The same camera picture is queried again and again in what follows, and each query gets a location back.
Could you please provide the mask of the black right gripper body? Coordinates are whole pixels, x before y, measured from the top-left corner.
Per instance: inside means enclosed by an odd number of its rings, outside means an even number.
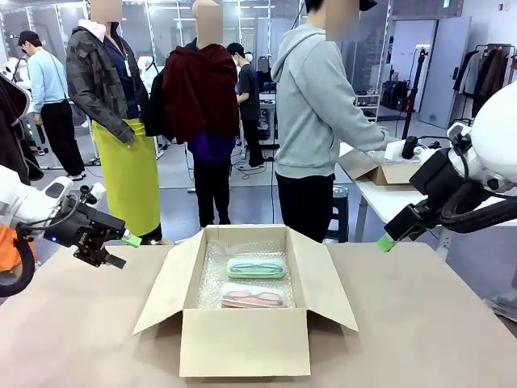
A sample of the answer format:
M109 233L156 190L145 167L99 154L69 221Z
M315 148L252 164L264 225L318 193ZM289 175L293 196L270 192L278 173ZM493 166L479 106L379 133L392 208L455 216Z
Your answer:
M415 241L438 224L441 208L430 201L408 204L385 225L385 233L396 243L405 238Z

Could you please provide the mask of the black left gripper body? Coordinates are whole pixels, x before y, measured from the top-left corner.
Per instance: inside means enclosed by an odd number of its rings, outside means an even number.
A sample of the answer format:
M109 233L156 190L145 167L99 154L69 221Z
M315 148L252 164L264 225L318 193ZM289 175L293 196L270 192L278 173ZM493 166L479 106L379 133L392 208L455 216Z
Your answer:
M99 267L110 254L105 243L121 240L125 230L125 222L119 218L69 199L57 220L45 228L43 237L63 247L76 247L74 257Z

